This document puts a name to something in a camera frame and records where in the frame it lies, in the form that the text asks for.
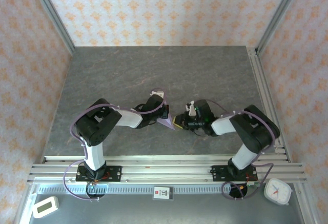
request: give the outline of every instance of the clock face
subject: clock face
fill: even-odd
[[[282,205],[288,203],[291,192],[291,187],[278,179],[271,179],[266,186],[266,196]]]

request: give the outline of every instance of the label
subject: label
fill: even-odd
[[[154,187],[153,199],[173,200],[173,187]]]

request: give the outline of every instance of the black cable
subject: black cable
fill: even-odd
[[[223,109],[225,112],[229,113],[229,111],[226,108],[224,108],[221,104],[217,103],[216,101],[213,101],[213,100],[210,100],[210,99],[204,99],[204,100],[216,104],[218,107]]]
[[[193,131],[194,132],[194,134],[196,134],[197,136],[199,136],[199,137],[208,137],[209,135],[200,135],[200,134],[197,134],[196,132],[195,132],[195,130]]]

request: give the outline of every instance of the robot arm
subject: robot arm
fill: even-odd
[[[241,114],[223,118],[215,118],[206,100],[191,102],[186,105],[187,111],[174,118],[174,124],[186,130],[194,131],[202,128],[209,136],[218,136],[225,133],[237,132],[243,145],[228,161],[228,172],[239,176],[247,169],[257,155],[272,143],[270,131],[259,120],[245,113],[251,113],[262,119],[272,130],[274,137],[280,136],[278,127],[266,117],[257,107],[250,105]],[[196,114],[190,116],[190,108]]]
[[[135,109],[117,109],[103,98],[92,105],[104,104],[106,106],[86,113],[75,124],[78,135],[86,145],[88,157],[85,159],[85,167],[90,178],[101,179],[105,174],[106,161],[103,154],[103,141],[113,128],[115,126],[143,128],[159,118],[167,119],[169,106],[166,104],[154,112],[148,112],[160,106],[162,102],[163,92],[152,92],[147,102],[138,105]]]

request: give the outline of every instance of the yellow object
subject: yellow object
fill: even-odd
[[[175,117],[173,118],[173,124],[174,124],[174,125],[176,125],[178,128],[181,128],[181,129],[183,129],[183,127],[182,127],[182,126],[180,126],[180,125],[178,125],[178,124],[176,124],[176,123],[175,123]]]

